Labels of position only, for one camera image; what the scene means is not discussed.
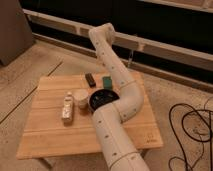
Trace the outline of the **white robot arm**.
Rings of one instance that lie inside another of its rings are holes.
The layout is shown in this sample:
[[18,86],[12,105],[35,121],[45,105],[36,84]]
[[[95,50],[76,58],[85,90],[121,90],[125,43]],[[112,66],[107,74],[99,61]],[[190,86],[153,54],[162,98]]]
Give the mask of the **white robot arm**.
[[93,27],[89,38],[120,90],[118,100],[98,107],[92,116],[108,168],[110,171],[150,171],[122,126],[141,110],[143,95],[137,81],[112,49],[114,27],[111,23]]

